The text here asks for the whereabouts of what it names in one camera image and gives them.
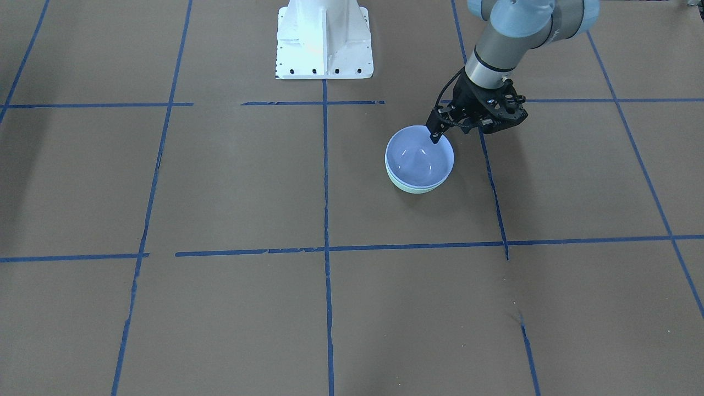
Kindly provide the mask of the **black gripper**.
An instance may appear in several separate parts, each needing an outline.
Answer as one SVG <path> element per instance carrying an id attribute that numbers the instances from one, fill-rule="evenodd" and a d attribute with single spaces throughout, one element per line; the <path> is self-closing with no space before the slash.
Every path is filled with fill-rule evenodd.
<path id="1" fill-rule="evenodd" d="M 454 83 L 451 101 L 447 106 L 442 106 L 440 100 L 451 83 Z M 497 130 L 498 119 L 491 113 L 493 107 L 490 105 L 497 97 L 497 87 L 482 87 L 470 80 L 465 69 L 458 70 L 441 90 L 437 108 L 432 108 L 426 120 L 432 143 L 436 145 L 446 130 L 453 127 L 462 130 Z"/>

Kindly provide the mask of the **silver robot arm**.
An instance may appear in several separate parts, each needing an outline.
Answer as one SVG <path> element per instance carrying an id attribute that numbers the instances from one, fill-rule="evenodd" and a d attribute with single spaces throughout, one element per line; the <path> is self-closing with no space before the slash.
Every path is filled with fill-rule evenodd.
<path id="1" fill-rule="evenodd" d="M 447 82 L 451 101 L 437 101 L 427 118 L 433 143 L 450 128 L 493 134 L 520 125 L 528 116 L 526 100 L 511 75 L 525 53 L 586 32 L 600 13 L 598 1 L 469 1 L 467 7 L 486 26 Z"/>

